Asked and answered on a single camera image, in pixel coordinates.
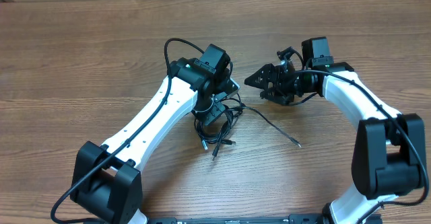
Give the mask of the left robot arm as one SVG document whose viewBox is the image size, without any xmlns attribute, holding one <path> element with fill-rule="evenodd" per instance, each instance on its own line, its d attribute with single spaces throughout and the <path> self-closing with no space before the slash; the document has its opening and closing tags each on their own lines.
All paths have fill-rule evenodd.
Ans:
<svg viewBox="0 0 431 224">
<path fill-rule="evenodd" d="M 148 223 L 140 211 L 141 173 L 173 126 L 192 113 L 205 126 L 225 110 L 221 100 L 238 91 L 230 57 L 210 44 L 196 59 L 169 62 L 156 95 L 117 134 L 78 151 L 70 198 L 95 215 L 88 223 Z"/>
</svg>

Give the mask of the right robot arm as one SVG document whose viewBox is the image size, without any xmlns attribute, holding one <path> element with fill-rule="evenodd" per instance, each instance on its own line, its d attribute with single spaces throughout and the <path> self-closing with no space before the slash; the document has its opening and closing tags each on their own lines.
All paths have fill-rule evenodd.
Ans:
<svg viewBox="0 0 431 224">
<path fill-rule="evenodd" d="M 377 210 L 423 203 L 430 191 L 423 120 L 402 114 L 373 94 L 346 62 L 336 63 L 326 37 L 301 44 L 301 70 L 289 47 L 277 52 L 279 65 L 266 64 L 245 79 L 263 99 L 295 106 L 295 97 L 321 96 L 337 106 L 356 128 L 352 185 L 320 214 L 290 215 L 289 223 L 382 223 Z"/>
</svg>

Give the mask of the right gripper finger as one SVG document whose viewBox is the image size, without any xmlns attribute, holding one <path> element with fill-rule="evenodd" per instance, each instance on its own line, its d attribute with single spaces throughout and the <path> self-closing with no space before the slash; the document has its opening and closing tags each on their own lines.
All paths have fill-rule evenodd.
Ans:
<svg viewBox="0 0 431 224">
<path fill-rule="evenodd" d="M 256 87 L 258 89 L 269 89 L 270 83 L 275 83 L 278 78 L 277 67 L 273 64 L 266 64 L 262 66 L 257 72 L 244 80 L 244 84 Z"/>
<path fill-rule="evenodd" d="M 260 97 L 262 99 L 269 100 L 273 103 L 287 106 L 290 103 L 290 96 L 280 93 L 277 90 L 274 89 L 267 89 L 260 93 Z"/>
</svg>

